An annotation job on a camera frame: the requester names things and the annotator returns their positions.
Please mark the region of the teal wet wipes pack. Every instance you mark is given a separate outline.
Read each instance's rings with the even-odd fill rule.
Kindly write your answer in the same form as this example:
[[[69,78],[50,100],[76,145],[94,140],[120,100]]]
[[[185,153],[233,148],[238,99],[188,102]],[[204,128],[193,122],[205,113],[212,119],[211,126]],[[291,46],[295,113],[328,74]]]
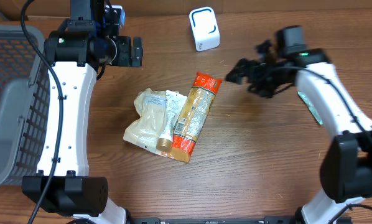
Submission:
[[[322,126],[323,125],[323,121],[322,121],[319,113],[315,109],[313,103],[308,98],[308,96],[306,94],[304,94],[303,92],[301,92],[301,91],[298,92],[298,96],[305,103],[306,107],[308,108],[308,110],[310,111],[310,113],[312,114],[312,116],[315,118],[316,122],[320,126]]]

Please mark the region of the white cosmetic tube gold cap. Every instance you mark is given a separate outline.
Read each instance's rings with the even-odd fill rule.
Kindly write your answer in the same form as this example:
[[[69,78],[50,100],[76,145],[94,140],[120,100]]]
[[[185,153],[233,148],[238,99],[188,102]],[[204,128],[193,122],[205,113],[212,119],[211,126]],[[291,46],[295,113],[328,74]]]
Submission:
[[[162,152],[169,152],[173,143],[173,129],[179,117],[179,114],[184,107],[187,97],[180,94],[179,92],[166,90],[165,98],[165,111],[167,121],[162,133],[158,138],[156,148],[157,150],[160,150]]]

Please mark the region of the orange spaghetti package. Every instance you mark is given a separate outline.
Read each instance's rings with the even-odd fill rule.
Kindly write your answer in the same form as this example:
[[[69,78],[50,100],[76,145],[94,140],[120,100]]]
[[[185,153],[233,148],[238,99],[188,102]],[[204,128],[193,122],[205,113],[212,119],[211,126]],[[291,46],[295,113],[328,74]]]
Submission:
[[[188,163],[222,83],[207,73],[197,72],[186,102],[176,120],[167,156]]]

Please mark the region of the beige clear plastic pouch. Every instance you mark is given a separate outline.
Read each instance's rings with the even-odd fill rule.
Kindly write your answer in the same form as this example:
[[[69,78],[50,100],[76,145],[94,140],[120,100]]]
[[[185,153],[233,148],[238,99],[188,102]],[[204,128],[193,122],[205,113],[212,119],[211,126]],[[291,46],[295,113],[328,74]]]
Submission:
[[[123,139],[153,154],[167,157],[167,153],[157,149],[159,136],[167,124],[166,91],[150,88],[139,92],[134,107],[139,118],[125,130]]]

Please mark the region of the grey plastic mesh basket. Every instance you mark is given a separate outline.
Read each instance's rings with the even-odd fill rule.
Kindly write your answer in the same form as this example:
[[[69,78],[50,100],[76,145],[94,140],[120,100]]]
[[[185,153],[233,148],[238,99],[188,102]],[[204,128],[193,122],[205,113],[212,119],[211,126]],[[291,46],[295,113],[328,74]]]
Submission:
[[[21,27],[0,25],[0,186],[35,175],[49,99],[47,69]]]

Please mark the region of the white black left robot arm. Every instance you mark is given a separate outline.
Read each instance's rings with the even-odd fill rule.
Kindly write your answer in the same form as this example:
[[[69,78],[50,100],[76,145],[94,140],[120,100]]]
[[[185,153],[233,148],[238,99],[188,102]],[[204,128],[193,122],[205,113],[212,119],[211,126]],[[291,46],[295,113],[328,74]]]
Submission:
[[[86,137],[95,83],[107,66],[140,67],[142,40],[121,36],[125,11],[109,1],[72,1],[70,17],[50,33],[37,55],[47,67],[50,101],[42,154],[22,192],[73,223],[132,223],[108,196],[105,177],[90,177]]]

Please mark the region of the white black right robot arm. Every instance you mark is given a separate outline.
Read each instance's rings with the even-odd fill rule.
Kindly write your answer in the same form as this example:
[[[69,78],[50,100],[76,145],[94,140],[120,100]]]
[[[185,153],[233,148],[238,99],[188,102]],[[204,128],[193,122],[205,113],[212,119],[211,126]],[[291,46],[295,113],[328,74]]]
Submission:
[[[372,197],[372,119],[342,85],[323,49],[305,43],[301,26],[276,32],[276,43],[257,45],[257,60],[242,58],[226,81],[249,83],[263,98],[294,86],[310,112],[328,131],[330,147],[320,167],[321,189],[291,217],[266,217],[265,223],[347,223],[345,212],[364,207]]]

